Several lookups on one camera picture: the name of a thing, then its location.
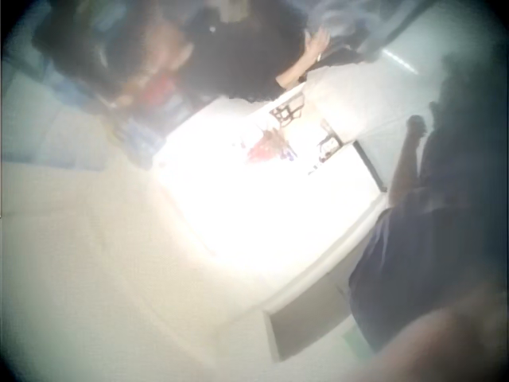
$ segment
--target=hand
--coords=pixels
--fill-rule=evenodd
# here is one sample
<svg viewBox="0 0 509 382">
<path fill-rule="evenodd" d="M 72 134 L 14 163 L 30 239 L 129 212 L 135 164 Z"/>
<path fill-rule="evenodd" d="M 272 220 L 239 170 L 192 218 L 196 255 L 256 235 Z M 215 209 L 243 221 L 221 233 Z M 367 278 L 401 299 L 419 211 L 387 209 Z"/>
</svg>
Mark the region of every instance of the hand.
<svg viewBox="0 0 509 382">
<path fill-rule="evenodd" d="M 324 28 L 320 28 L 313 37 L 306 34 L 305 37 L 305 55 L 313 60 L 313 63 L 317 61 L 321 54 L 327 49 L 328 43 L 331 40 L 330 34 Z"/>
<path fill-rule="evenodd" d="M 406 127 L 408 128 L 406 137 L 412 142 L 419 143 L 426 134 L 426 124 L 420 115 L 412 115 L 408 118 L 408 121 L 406 121 Z"/>
</svg>

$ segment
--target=person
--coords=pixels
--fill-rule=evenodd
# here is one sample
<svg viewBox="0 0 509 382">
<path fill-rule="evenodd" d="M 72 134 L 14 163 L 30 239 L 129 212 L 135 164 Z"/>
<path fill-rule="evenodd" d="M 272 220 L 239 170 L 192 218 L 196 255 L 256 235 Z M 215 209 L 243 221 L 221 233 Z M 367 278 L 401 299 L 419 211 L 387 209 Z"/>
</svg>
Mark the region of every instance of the person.
<svg viewBox="0 0 509 382">
<path fill-rule="evenodd" d="M 217 7 L 206 6 L 186 25 L 159 18 L 144 37 L 121 33 L 108 61 L 125 76 L 136 76 L 150 52 L 158 52 L 158 69 L 175 73 L 185 91 L 250 102 L 278 98 L 310 70 L 360 62 L 344 52 L 320 61 L 329 43 L 327 31 L 306 35 L 306 15 L 287 1 L 247 4 L 247 16 L 235 22 L 222 21 Z"/>
<path fill-rule="evenodd" d="M 494 57 L 499 52 L 507 55 L 507 45 Z M 485 279 L 507 288 L 507 58 L 479 66 L 448 57 L 444 64 L 421 171 L 425 123 L 413 116 L 390 208 L 349 279 L 352 314 L 375 351 Z"/>
<path fill-rule="evenodd" d="M 486 284 L 411 322 L 348 380 L 507 380 L 507 335 L 507 292 Z"/>
<path fill-rule="evenodd" d="M 119 33 L 140 36 L 138 42 L 145 43 L 144 37 L 157 18 L 157 2 L 117 2 L 113 4 L 117 7 L 110 9 L 103 3 L 52 0 L 52 9 L 37 27 L 32 44 L 68 80 L 64 89 L 67 96 L 71 91 L 78 92 L 82 98 L 100 99 L 108 107 L 125 107 L 139 76 L 126 78 L 122 70 L 108 65 L 107 51 L 117 42 Z M 152 51 L 144 61 L 151 63 L 157 60 L 156 55 Z"/>
</svg>

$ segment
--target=woman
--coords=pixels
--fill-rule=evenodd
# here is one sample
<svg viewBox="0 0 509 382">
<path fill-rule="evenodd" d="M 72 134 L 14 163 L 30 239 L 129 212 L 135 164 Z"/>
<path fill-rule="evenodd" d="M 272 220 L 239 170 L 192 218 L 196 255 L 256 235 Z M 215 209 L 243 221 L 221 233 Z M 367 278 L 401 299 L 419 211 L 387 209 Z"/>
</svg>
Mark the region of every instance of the woman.
<svg viewBox="0 0 509 382">
<path fill-rule="evenodd" d="M 188 92 L 255 102 L 278 98 L 320 66 L 359 62 L 355 54 L 318 62 L 328 33 L 307 37 L 306 16 L 285 0 L 249 4 L 241 21 L 222 22 L 218 8 L 206 7 L 185 27 L 159 17 L 143 34 L 120 33 L 108 64 L 125 78 L 166 70 Z"/>
</svg>

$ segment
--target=blue clothing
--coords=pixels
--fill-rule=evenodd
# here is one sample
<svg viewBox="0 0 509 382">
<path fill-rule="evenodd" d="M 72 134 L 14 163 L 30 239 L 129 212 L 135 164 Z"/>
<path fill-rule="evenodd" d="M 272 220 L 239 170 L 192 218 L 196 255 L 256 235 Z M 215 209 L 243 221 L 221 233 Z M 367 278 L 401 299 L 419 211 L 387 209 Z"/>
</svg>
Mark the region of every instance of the blue clothing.
<svg viewBox="0 0 509 382">
<path fill-rule="evenodd" d="M 485 271 L 507 285 L 507 149 L 480 134 L 429 140 L 421 187 L 379 218 L 352 272 L 352 314 L 375 351 Z"/>
</svg>

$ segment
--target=green object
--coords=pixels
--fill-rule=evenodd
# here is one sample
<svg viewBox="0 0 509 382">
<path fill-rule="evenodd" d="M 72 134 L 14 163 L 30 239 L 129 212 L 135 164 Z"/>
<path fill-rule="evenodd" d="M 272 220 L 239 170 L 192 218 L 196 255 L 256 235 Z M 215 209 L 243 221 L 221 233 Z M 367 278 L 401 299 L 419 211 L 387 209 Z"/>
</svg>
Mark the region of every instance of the green object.
<svg viewBox="0 0 509 382">
<path fill-rule="evenodd" d="M 359 360 L 367 360 L 373 355 L 370 346 L 367 344 L 357 325 L 346 332 L 343 338 L 348 347 L 352 350 L 352 353 L 354 353 Z"/>
</svg>

